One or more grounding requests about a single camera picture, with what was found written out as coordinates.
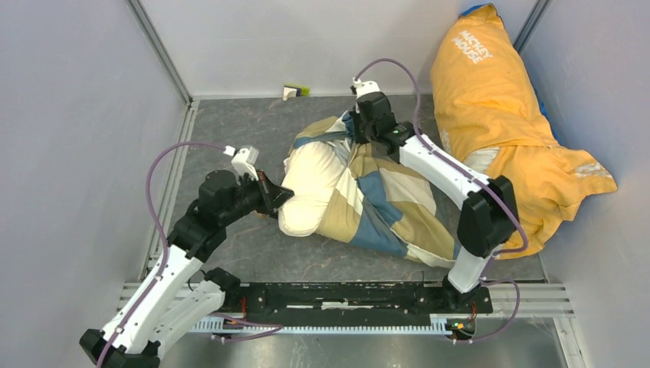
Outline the cream white pillow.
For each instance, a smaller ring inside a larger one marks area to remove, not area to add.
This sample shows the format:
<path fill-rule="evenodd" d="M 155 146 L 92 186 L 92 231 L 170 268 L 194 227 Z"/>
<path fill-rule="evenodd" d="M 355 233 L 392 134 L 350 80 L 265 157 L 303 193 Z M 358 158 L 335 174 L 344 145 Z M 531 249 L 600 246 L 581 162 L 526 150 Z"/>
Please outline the cream white pillow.
<path fill-rule="evenodd" d="M 281 183 L 294 192 L 278 215 L 284 234 L 302 238 L 317 231 L 350 154 L 347 140 L 305 143 L 292 150 L 284 161 Z"/>

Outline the blue beige checkered pillowcase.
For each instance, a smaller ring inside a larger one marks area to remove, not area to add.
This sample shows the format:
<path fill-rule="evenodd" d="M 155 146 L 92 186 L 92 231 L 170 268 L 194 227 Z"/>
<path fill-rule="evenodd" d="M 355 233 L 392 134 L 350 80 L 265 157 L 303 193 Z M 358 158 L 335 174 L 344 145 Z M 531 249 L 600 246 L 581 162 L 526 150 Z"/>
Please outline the blue beige checkered pillowcase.
<path fill-rule="evenodd" d="M 304 128 L 288 152 L 305 143 L 347 140 L 351 154 L 314 234 L 359 248 L 451 268 L 458 246 L 436 216 L 431 183 L 412 169 L 355 144 L 349 114 Z"/>

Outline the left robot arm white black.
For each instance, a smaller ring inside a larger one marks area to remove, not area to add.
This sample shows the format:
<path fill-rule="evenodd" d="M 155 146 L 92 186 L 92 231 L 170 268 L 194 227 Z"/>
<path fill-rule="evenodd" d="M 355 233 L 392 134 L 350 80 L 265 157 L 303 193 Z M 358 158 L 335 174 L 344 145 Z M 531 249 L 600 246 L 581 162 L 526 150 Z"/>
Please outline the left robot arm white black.
<path fill-rule="evenodd" d="M 240 281 L 221 268 L 208 271 L 182 301 L 173 300 L 225 241 L 230 224 L 251 212 L 275 218 L 293 196 L 261 170 L 243 176 L 228 170 L 209 173 L 136 293 L 104 327 L 82 335 L 80 346 L 91 362 L 98 367 L 158 367 L 202 318 L 218 309 L 234 311 L 241 302 Z"/>

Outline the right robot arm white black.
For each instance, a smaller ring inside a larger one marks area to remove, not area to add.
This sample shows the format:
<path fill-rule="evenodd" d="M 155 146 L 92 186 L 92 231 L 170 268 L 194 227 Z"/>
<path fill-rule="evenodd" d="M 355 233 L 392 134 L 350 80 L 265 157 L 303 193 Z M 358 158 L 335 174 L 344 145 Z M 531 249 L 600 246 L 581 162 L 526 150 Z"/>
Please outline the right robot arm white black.
<path fill-rule="evenodd" d="M 474 291 L 491 258 L 520 228 L 514 187 L 508 178 L 492 179 L 469 169 L 436 146 L 411 122 L 398 122 L 381 91 L 353 88 L 350 111 L 353 137 L 370 143 L 394 162 L 414 170 L 443 191 L 460 209 L 460 250 L 443 281 L 444 306 L 461 313 L 473 304 Z"/>

